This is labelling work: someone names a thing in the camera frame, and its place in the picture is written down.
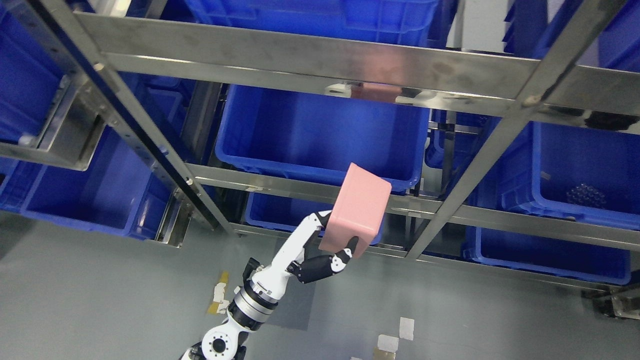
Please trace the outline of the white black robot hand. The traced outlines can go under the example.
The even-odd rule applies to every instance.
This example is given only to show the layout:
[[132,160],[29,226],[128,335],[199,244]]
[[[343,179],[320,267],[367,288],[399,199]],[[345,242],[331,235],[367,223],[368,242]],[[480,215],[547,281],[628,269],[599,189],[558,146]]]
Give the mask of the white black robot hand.
[[291,276],[309,284],[341,273],[354,257],[359,237],[354,236],[342,250],[304,259],[305,246],[329,222],[331,210],[304,217],[278,250],[270,265],[253,275],[253,289],[259,296],[282,297]]

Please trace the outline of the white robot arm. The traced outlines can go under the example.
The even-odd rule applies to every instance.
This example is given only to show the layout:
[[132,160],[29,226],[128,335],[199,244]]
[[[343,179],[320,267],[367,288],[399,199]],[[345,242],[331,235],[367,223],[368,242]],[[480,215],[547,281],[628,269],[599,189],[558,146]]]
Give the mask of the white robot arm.
[[183,360],[242,360],[249,335],[259,330],[274,314],[286,293],[290,279],[302,284],[324,280],[341,273],[355,256],[359,237],[350,235],[343,248],[315,257],[307,248],[329,224],[331,212],[322,210],[306,216],[290,233],[268,265],[249,258],[240,287],[225,310],[225,319],[208,330],[201,341],[187,348]]

